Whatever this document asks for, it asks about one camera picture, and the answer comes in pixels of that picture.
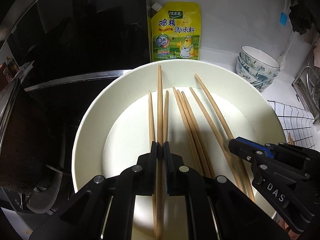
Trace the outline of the right human hand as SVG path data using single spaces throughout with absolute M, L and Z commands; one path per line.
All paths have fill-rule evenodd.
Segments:
M 289 225 L 281 218 L 281 216 L 277 213 L 275 215 L 276 223 L 289 235 L 291 240 L 297 240 L 300 234 L 297 234 L 291 230 Z

